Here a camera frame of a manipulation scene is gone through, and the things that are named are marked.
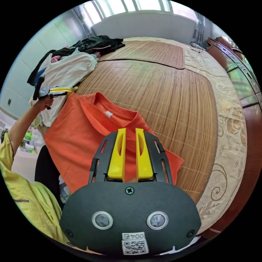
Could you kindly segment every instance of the yellow gripper handle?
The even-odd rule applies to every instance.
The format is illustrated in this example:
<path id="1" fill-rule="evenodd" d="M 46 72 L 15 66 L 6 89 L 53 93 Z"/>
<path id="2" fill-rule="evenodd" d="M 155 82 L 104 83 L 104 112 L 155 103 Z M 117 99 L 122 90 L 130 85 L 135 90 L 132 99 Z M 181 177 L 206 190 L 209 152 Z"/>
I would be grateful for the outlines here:
<path id="1" fill-rule="evenodd" d="M 110 179 L 125 181 L 126 128 L 118 129 L 112 157 L 108 169 Z"/>
<path id="2" fill-rule="evenodd" d="M 136 128 L 136 181 L 151 179 L 153 170 L 147 149 L 144 130 Z"/>

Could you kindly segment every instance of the screw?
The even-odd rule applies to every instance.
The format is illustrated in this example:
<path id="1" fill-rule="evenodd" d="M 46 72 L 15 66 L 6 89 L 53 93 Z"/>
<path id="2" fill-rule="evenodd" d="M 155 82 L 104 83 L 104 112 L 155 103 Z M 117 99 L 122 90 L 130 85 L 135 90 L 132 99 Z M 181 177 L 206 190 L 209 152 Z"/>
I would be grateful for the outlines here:
<path id="1" fill-rule="evenodd" d="M 73 233 L 70 231 L 70 230 L 66 230 L 66 233 L 67 233 L 67 235 L 69 236 L 69 237 L 73 237 Z"/>
<path id="2" fill-rule="evenodd" d="M 188 238 L 190 238 L 190 237 L 192 237 L 192 236 L 195 234 L 195 232 L 196 232 L 195 230 L 190 230 L 190 231 L 187 233 L 186 236 L 187 236 Z"/>
<path id="3" fill-rule="evenodd" d="M 128 195 L 133 194 L 134 191 L 135 191 L 135 190 L 134 190 L 131 186 L 129 186 L 129 187 L 126 188 L 126 193 L 127 193 Z"/>

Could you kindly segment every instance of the white wall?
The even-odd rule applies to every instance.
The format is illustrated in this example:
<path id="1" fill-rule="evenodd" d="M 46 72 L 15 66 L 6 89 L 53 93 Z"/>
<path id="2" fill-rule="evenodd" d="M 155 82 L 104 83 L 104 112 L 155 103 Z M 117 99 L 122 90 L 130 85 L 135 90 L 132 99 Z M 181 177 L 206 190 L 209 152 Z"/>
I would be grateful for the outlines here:
<path id="1" fill-rule="evenodd" d="M 96 35 L 108 35 L 110 38 L 160 37 L 190 44 L 196 21 L 156 11 L 123 13 L 104 18 L 92 26 Z M 211 22 L 205 18 L 204 41 L 211 35 Z"/>
<path id="2" fill-rule="evenodd" d="M 1 90 L 0 109 L 12 118 L 19 118 L 29 108 L 28 101 L 34 87 L 27 79 L 41 58 L 52 49 L 72 46 L 87 38 L 72 10 L 52 20 L 36 33 L 14 61 Z"/>

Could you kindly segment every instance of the label sticker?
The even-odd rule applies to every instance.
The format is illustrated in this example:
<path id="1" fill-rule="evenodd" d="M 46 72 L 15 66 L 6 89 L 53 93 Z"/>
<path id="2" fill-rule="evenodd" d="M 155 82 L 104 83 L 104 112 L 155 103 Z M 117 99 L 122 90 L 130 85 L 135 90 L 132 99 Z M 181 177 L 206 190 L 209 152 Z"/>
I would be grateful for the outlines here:
<path id="1" fill-rule="evenodd" d="M 106 111 L 106 112 L 105 112 L 105 115 L 106 115 L 107 117 L 111 117 L 113 114 L 112 114 L 111 112 L 109 112 L 109 111 Z"/>
<path id="2" fill-rule="evenodd" d="M 148 254 L 145 232 L 122 233 L 122 249 L 124 255 Z"/>

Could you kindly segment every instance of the window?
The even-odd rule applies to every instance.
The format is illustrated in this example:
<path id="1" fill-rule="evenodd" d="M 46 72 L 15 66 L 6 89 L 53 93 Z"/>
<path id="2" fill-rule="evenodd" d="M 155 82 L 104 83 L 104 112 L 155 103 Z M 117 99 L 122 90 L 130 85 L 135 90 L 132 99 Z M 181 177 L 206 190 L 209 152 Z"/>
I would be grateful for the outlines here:
<path id="1" fill-rule="evenodd" d="M 91 18 L 93 24 L 97 24 L 97 23 L 101 22 L 101 18 L 99 16 L 98 12 L 96 11 L 92 2 L 93 1 L 85 3 L 84 8 L 86 9 L 87 14 Z"/>
<path id="2" fill-rule="evenodd" d="M 112 14 L 111 10 L 110 10 L 110 6 L 108 4 L 108 1 L 107 0 L 97 0 L 98 4 L 101 6 L 104 14 L 105 14 L 105 17 L 109 17 Z"/>
<path id="3" fill-rule="evenodd" d="M 134 12 L 134 11 L 136 11 L 132 0 L 125 0 L 125 4 L 126 4 L 127 10 L 128 10 L 129 12 Z"/>
<path id="4" fill-rule="evenodd" d="M 135 0 L 138 10 L 159 10 L 161 7 L 158 0 Z"/>
<path id="5" fill-rule="evenodd" d="M 163 0 L 163 5 L 164 5 L 165 11 L 170 12 L 170 7 L 169 7 L 168 0 Z"/>
<path id="6" fill-rule="evenodd" d="M 113 11 L 113 15 L 121 14 L 126 11 L 121 0 L 107 0 L 107 2 Z"/>
<path id="7" fill-rule="evenodd" d="M 173 9 L 174 14 L 198 20 L 194 10 L 170 0 L 92 0 L 83 6 L 87 13 L 86 21 L 91 21 L 92 25 L 116 14 L 143 10 L 171 12 Z"/>
<path id="8" fill-rule="evenodd" d="M 192 10 L 191 8 L 184 6 L 182 4 L 179 4 L 179 3 L 173 2 L 173 1 L 170 1 L 170 3 L 172 5 L 174 14 L 178 14 L 180 16 L 184 16 L 184 17 L 193 19 L 195 21 L 198 20 L 196 14 L 195 14 L 195 11 Z"/>

